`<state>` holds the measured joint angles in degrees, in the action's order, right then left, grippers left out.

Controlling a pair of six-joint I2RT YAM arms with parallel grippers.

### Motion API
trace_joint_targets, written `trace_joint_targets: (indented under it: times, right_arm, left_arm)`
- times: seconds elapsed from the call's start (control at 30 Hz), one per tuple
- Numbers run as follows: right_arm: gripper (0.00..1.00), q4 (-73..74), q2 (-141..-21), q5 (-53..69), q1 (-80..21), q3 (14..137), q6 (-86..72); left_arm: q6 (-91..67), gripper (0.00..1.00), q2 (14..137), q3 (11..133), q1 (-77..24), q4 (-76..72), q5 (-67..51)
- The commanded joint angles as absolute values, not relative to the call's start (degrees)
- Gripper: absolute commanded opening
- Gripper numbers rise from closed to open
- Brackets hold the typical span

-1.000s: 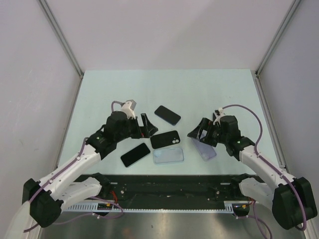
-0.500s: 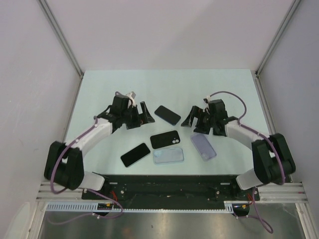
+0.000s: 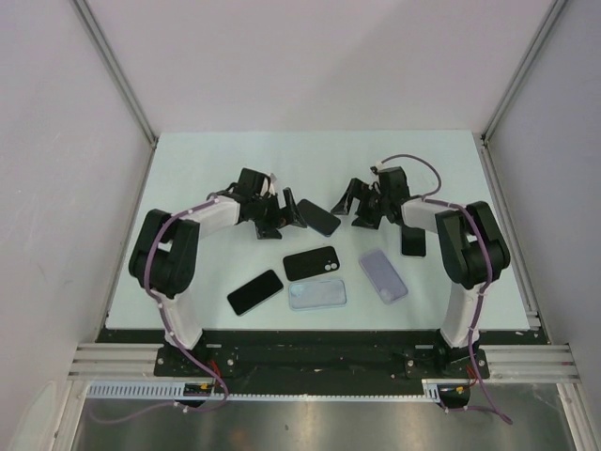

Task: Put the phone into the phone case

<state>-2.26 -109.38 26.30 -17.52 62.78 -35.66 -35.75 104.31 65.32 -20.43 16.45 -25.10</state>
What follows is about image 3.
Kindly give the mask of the black phone case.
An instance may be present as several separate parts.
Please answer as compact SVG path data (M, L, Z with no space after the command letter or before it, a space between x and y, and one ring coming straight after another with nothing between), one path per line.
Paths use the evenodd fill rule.
M332 246L323 246L286 256L283 258L283 265L285 276L290 282L335 272L341 267L338 255Z

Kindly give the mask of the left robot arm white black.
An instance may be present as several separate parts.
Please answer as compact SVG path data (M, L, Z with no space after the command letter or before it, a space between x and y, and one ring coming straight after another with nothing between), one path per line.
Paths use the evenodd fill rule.
M272 174L243 168L236 181L197 206L146 214L128 271L156 304L167 342L179 347L174 362L185 374L197 375L208 363L207 352L196 346L203 328L188 295L199 242L245 222L254 223L260 240L281 239L285 226L306 228L292 191L285 188L283 195L285 203L280 205Z

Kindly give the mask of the light blue phone case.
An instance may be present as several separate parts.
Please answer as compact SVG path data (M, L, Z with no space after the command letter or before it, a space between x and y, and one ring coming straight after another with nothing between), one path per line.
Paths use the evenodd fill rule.
M288 300L293 311L342 307L347 304L347 292L340 279L303 281L290 285Z

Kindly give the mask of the blue-edged black phone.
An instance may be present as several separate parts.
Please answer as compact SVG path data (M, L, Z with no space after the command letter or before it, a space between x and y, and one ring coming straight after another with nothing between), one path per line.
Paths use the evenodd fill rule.
M300 216L317 233L330 237L340 226L341 220L313 202L302 199L298 203Z

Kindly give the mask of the purple phone case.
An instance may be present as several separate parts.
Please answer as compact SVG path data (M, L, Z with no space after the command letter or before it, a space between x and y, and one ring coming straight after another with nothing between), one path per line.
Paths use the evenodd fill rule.
M408 295L406 284L382 250L362 255L359 264L385 304L395 303Z

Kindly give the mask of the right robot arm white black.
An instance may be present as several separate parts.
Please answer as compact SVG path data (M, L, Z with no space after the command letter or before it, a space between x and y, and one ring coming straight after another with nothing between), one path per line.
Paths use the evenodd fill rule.
M347 215L357 201L352 224L377 230L387 219L399 226L401 254L406 257L424 257L425 234L438 236L442 265L452 287L433 365L440 375L454 377L467 365L465 352L476 349L485 293L511 262L508 246L485 201L460 205L412 195L400 166L373 167L372 172L377 180L367 184L352 179L331 213Z

